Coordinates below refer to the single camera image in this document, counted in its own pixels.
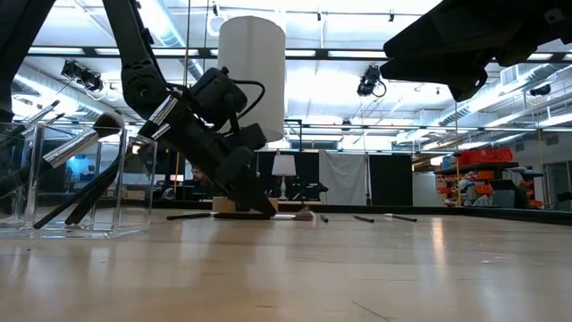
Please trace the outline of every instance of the black partition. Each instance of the black partition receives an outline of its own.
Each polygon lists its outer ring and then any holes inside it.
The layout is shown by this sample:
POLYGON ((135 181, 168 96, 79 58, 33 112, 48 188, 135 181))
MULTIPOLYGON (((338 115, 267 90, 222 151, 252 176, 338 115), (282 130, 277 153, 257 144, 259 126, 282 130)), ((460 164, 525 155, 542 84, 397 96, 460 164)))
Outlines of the black partition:
POLYGON ((369 156, 372 203, 413 206, 411 156, 369 156))

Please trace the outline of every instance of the table lamp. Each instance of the table lamp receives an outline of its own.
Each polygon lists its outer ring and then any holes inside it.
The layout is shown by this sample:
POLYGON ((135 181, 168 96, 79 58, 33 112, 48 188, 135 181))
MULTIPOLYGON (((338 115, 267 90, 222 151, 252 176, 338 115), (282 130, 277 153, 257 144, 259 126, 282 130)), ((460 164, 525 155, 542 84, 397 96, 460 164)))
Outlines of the table lamp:
POLYGON ((294 156, 276 155, 274 157, 274 166, 272 175, 282 176, 282 184, 280 186, 280 200, 286 200, 286 176, 296 176, 296 161, 294 156))

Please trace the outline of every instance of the orange storage bin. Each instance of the orange storage bin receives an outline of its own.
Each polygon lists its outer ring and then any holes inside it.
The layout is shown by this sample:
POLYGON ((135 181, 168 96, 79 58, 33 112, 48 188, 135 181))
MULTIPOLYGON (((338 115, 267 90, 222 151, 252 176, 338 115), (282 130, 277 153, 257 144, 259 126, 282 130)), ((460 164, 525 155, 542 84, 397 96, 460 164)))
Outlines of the orange storage bin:
POLYGON ((510 162, 510 148, 475 148, 461 153, 459 165, 475 165, 480 163, 510 162))
POLYGON ((542 201, 530 200, 530 201, 528 201, 528 206, 534 207, 534 208, 540 208, 540 207, 544 206, 544 203, 542 201))
POLYGON ((439 193, 452 193, 452 190, 450 187, 441 187, 441 188, 437 188, 437 191, 439 193))
POLYGON ((476 175, 478 180, 491 180, 494 179, 494 171, 479 171, 476 175))
POLYGON ((479 184, 475 186, 475 192, 492 195, 492 187, 489 184, 479 184))

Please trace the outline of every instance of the fluorescent light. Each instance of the fluorescent light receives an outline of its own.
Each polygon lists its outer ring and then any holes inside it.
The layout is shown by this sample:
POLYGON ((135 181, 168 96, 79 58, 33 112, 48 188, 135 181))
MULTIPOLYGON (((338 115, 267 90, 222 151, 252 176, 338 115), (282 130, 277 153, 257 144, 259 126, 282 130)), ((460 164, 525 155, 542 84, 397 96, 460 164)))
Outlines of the fluorescent light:
POLYGON ((443 163, 443 157, 434 157, 429 160, 429 163, 431 163, 431 165, 441 165, 443 163))
POLYGON ((348 58, 387 58, 387 55, 382 51, 340 51, 330 50, 328 52, 330 57, 348 57, 348 58))
POLYGON ((500 119, 498 119, 496 121, 492 121, 492 122, 486 124, 485 126, 488 128, 488 127, 493 127, 493 126, 505 124, 505 123, 508 123, 512 120, 517 119, 518 117, 519 117, 518 114, 511 114, 511 115, 508 115, 505 117, 501 117, 500 119))
POLYGON ((546 128, 543 131, 572 131, 572 128, 546 128))
POLYGON ((84 55, 83 49, 74 47, 31 47, 28 54, 84 55))
POLYGON ((532 129, 532 128, 526 128, 526 129, 520 129, 520 128, 484 128, 486 131, 536 131, 536 129, 532 129))
POLYGON ((528 57, 528 60, 548 60, 551 59, 553 54, 532 54, 528 57))
MULTIPOLYGON (((341 140, 341 135, 319 135, 319 134, 302 134, 302 139, 304 141, 333 141, 333 140, 341 140)), ((298 141, 300 137, 298 135, 290 135, 290 142, 298 141)))
MULTIPOLYGON (((185 48, 154 48, 153 54, 162 56, 162 55, 179 55, 185 56, 185 52, 187 49, 185 48)), ((189 55, 198 55, 197 49, 189 49, 189 55)))
POLYGON ((504 143, 504 142, 508 142, 508 141, 510 141, 510 140, 517 139, 517 138, 519 138, 519 137, 521 137, 521 136, 523 136, 523 134, 509 135, 509 136, 506 137, 506 138, 502 138, 502 139, 499 139, 499 140, 494 141, 494 143, 504 143))
POLYGON ((478 130, 478 128, 472 128, 472 127, 454 128, 452 126, 427 126, 427 130, 455 131, 456 129, 458 129, 459 131, 476 131, 476 130, 478 130))
POLYGON ((311 129, 361 129, 360 125, 308 125, 311 129))
POLYGON ((455 151, 419 151, 421 154, 436 154, 436 155, 448 155, 455 151))
POLYGON ((98 55, 118 55, 119 48, 96 48, 98 55))
POLYGON ((315 50, 286 50, 286 56, 312 57, 315 56, 315 50))
POLYGON ((371 130, 417 130, 415 125, 369 125, 367 128, 371 130))
POLYGON ((539 125, 542 127, 547 127, 547 126, 552 126, 552 125, 556 125, 556 124, 560 124, 560 123, 566 123, 566 122, 570 122, 570 121, 572 121, 572 113, 553 116, 549 119, 546 119, 546 120, 540 122, 539 125))
POLYGON ((403 151, 403 150, 389 150, 389 151, 382 151, 385 153, 397 153, 397 154, 414 154, 415 151, 403 151))
POLYGON ((458 149, 471 149, 471 148, 478 148, 478 147, 482 147, 483 145, 487 145, 489 142, 468 142, 468 143, 463 143, 461 145, 458 146, 458 149))

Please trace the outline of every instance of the white cylinder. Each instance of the white cylinder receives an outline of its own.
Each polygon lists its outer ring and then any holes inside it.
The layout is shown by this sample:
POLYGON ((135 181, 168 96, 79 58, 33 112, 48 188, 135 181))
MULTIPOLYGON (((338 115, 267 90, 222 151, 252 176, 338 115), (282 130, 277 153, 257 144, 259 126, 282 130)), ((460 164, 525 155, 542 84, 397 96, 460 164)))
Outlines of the white cylinder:
MULTIPOLYGON (((260 103, 239 123, 260 124, 269 142, 284 136, 285 49, 284 31, 272 21, 245 16, 232 18, 221 27, 218 67, 226 66, 231 79, 259 81, 266 87, 260 103)), ((248 105, 260 93, 258 86, 239 87, 247 95, 248 105)))

